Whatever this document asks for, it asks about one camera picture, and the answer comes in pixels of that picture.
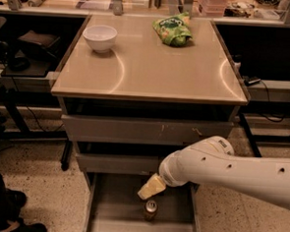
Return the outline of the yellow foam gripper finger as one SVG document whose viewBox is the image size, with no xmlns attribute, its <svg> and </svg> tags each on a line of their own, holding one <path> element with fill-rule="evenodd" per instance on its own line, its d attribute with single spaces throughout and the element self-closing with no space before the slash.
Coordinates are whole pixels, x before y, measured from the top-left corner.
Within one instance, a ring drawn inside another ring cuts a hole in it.
<svg viewBox="0 0 290 232">
<path fill-rule="evenodd" d="M 138 192 L 141 200 L 147 200 L 154 195 L 157 195 L 164 191 L 166 184 L 163 182 L 163 178 L 158 174 L 151 175 L 151 177 L 143 184 Z"/>
</svg>

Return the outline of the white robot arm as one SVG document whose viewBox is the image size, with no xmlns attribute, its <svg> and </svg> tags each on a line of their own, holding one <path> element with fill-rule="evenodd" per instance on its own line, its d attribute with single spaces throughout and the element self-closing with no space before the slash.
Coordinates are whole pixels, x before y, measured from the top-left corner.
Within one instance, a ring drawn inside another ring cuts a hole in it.
<svg viewBox="0 0 290 232">
<path fill-rule="evenodd" d="M 166 156 L 139 197 L 145 200 L 188 182 L 215 184 L 290 209 L 290 158 L 236 156 L 232 145 L 218 136 Z"/>
</svg>

